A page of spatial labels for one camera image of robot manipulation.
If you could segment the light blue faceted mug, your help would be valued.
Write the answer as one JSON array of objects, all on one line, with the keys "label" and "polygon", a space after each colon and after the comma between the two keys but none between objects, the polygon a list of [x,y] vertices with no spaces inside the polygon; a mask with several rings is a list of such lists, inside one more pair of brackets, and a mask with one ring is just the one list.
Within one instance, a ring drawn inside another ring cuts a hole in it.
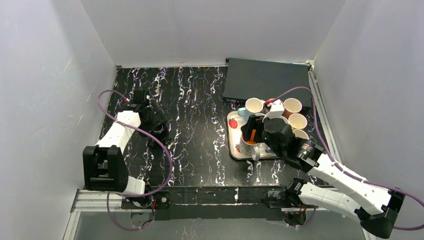
[{"label": "light blue faceted mug", "polygon": [[245,106],[237,110],[240,117],[248,119],[251,115],[262,113],[264,110],[264,102],[258,98],[249,98],[245,102]]}]

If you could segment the yellow mug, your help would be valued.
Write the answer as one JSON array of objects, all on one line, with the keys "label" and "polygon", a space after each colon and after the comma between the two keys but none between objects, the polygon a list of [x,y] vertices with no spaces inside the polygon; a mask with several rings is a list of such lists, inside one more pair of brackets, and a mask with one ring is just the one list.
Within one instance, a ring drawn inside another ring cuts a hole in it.
[{"label": "yellow mug", "polygon": [[308,125],[306,117],[300,113],[291,114],[288,122],[292,130],[303,130]]}]

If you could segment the light green mug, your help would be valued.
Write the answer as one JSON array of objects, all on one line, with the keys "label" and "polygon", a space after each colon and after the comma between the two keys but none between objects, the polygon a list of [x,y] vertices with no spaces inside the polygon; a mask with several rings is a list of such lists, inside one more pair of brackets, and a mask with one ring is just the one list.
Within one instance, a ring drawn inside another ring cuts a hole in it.
[{"label": "light green mug", "polygon": [[305,140],[310,139],[309,135],[302,129],[293,129],[292,132],[293,132],[293,134],[295,135],[296,138],[301,138],[301,139],[305,139]]}]

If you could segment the black mug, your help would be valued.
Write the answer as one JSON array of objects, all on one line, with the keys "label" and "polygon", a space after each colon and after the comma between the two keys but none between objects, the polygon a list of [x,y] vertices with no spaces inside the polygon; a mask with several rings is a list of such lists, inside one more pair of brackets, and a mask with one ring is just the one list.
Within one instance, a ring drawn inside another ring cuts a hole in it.
[{"label": "black mug", "polygon": [[158,139],[164,146],[167,146],[171,143],[169,130],[163,123],[155,127],[150,134]]}]

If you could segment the beige pink mug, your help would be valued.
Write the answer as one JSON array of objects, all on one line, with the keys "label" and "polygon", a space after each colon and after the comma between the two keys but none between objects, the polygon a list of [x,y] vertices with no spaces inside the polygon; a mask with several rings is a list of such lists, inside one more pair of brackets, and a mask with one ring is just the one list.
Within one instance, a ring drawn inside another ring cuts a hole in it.
[{"label": "beige pink mug", "polygon": [[270,98],[270,99],[268,99],[268,100],[263,100],[263,99],[261,99],[261,102],[265,105],[265,106],[268,106],[268,105],[270,105],[270,104],[272,104],[273,102],[274,102],[274,98]]}]

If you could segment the white floral mug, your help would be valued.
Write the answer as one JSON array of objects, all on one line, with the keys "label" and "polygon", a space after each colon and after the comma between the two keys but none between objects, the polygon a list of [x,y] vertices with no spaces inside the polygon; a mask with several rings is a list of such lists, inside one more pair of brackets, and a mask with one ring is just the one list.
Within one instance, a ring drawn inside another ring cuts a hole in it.
[{"label": "white floral mug", "polygon": [[238,144],[239,152],[245,156],[250,157],[253,161],[258,161],[261,157],[259,144],[250,144],[244,140],[244,135],[241,134],[240,141]]}]

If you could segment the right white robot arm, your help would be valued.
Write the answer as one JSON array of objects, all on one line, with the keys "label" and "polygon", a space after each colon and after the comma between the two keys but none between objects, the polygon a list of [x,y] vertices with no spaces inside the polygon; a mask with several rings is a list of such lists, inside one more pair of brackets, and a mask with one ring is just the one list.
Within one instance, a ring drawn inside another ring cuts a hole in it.
[{"label": "right white robot arm", "polygon": [[337,191],[317,187],[294,178],[279,194],[296,205],[313,205],[339,213],[359,222],[370,234],[388,239],[405,196],[399,190],[389,190],[366,184],[364,179],[348,173],[327,151],[315,142],[296,137],[282,118],[251,115],[241,126],[245,141],[265,144],[267,150],[289,166],[318,177]]}]

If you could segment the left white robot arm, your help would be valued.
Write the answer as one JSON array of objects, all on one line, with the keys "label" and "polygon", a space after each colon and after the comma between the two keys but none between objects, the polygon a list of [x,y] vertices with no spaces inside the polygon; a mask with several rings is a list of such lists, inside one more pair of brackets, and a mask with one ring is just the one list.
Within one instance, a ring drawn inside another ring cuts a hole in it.
[{"label": "left white robot arm", "polygon": [[115,192],[127,197],[145,197],[146,182],[129,175],[123,152],[134,132],[149,137],[170,153],[166,145],[170,142],[167,119],[145,89],[136,89],[133,98],[122,96],[124,104],[107,133],[82,152],[84,185],[90,191]]}]

